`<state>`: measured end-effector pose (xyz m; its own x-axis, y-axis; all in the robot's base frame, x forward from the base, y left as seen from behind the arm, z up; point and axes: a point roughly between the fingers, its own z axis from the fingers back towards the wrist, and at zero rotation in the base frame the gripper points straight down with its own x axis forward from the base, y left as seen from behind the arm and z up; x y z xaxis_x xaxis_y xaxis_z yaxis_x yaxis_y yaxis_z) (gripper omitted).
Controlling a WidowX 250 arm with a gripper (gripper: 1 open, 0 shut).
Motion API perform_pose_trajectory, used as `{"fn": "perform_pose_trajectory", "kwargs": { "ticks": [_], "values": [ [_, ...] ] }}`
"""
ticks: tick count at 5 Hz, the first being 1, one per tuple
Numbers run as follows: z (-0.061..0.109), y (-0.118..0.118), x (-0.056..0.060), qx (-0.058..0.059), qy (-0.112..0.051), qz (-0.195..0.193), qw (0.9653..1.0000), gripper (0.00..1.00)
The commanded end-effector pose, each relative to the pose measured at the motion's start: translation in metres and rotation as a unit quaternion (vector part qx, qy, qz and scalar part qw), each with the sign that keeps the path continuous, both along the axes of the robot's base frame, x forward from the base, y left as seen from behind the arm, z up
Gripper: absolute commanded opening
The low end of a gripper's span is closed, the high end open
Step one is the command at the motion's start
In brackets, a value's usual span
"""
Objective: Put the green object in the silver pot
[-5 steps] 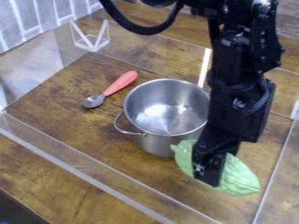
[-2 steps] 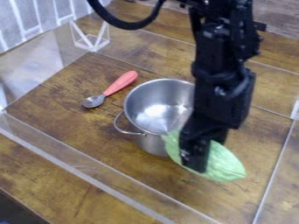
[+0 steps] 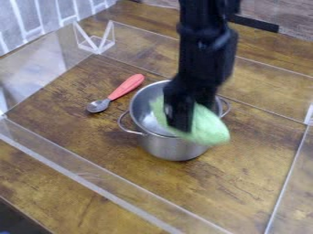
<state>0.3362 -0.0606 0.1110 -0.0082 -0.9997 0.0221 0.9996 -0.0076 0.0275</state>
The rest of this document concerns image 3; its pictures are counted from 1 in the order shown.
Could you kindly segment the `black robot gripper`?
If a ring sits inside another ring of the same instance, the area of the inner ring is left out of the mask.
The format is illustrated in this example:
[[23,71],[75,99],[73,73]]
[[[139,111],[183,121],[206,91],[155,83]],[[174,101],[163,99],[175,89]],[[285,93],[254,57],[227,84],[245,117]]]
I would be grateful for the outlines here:
[[211,107],[219,85],[234,70],[238,34],[229,28],[195,29],[178,24],[178,74],[163,88],[163,113],[174,129],[188,133],[194,103]]

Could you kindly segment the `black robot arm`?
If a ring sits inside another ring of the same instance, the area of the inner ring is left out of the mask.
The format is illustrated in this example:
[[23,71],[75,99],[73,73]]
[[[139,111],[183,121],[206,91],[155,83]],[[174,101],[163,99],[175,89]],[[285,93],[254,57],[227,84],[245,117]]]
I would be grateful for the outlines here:
[[233,75],[238,33],[227,20],[241,0],[178,0],[178,74],[163,87],[166,123],[187,133],[194,106],[211,108],[219,85]]

